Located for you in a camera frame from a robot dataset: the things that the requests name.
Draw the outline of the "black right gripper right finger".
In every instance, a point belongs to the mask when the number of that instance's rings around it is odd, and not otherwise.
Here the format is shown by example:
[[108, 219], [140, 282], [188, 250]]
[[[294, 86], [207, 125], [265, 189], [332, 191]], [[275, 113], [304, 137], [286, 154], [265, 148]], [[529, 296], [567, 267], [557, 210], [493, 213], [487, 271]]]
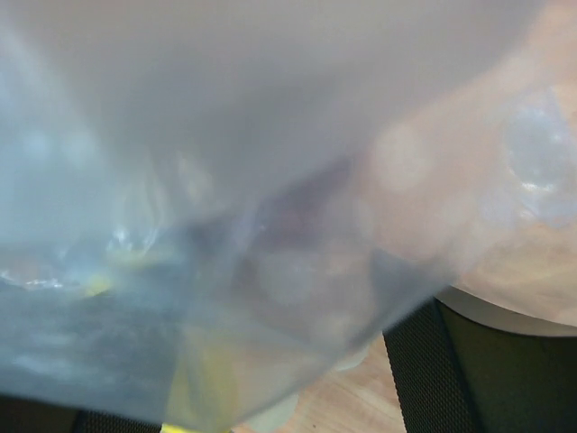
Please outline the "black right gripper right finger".
[[478, 323], [439, 300], [384, 344], [408, 432], [574, 432], [576, 339]]

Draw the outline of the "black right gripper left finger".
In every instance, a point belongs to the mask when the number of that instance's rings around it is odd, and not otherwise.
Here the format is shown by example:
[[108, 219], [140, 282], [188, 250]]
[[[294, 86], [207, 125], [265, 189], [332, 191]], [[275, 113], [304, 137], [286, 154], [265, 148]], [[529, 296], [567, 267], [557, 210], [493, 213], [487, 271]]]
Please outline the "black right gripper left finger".
[[161, 425], [1, 396], [2, 433], [156, 433]]

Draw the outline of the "clear polka dot zip bag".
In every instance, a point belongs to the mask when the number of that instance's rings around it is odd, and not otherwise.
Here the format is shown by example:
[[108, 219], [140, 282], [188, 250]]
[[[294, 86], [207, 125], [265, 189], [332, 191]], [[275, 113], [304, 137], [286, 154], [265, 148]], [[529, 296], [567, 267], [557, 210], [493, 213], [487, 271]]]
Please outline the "clear polka dot zip bag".
[[[87, 295], [109, 253], [222, 281], [234, 424], [447, 286], [576, 273], [573, 1], [4, 1], [1, 395], [165, 423], [167, 320]], [[239, 210], [354, 160], [298, 303], [231, 286]]]

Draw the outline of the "dark purple fake grapes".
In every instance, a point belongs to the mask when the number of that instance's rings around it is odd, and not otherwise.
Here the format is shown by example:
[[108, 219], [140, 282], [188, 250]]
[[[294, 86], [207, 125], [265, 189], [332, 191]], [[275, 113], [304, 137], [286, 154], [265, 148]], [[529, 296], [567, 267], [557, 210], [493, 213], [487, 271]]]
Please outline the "dark purple fake grapes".
[[354, 160], [341, 159], [234, 216], [238, 258], [231, 286], [298, 303], [327, 275], [327, 250], [351, 232], [347, 209]]

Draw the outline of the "small yellow fake lemon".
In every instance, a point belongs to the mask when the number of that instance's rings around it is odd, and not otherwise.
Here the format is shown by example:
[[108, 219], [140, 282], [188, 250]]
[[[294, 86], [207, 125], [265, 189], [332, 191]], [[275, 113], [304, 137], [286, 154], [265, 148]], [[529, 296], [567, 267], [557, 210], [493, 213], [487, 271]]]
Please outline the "small yellow fake lemon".
[[231, 350], [218, 340], [213, 298], [221, 281], [203, 261], [168, 252], [109, 253], [88, 280], [88, 296], [114, 294], [172, 327], [165, 423], [174, 429], [227, 432], [234, 423], [238, 382]]

